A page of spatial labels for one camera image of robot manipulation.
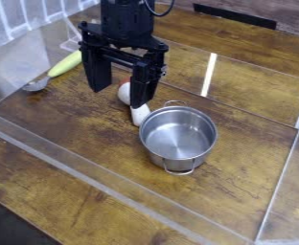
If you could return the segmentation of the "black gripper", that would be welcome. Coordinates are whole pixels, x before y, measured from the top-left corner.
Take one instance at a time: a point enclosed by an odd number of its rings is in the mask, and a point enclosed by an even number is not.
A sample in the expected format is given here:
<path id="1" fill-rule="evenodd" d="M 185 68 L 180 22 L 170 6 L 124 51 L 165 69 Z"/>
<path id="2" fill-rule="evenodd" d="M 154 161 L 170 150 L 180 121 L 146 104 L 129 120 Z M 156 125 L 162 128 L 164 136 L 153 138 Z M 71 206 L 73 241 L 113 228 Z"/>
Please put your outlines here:
<path id="1" fill-rule="evenodd" d="M 81 21 L 81 62 L 88 85 L 100 92 L 110 85 L 110 62 L 134 64 L 130 106 L 153 99 L 166 45 L 152 35 L 154 18 L 169 10 L 154 11 L 156 0 L 101 0 L 101 23 Z"/>

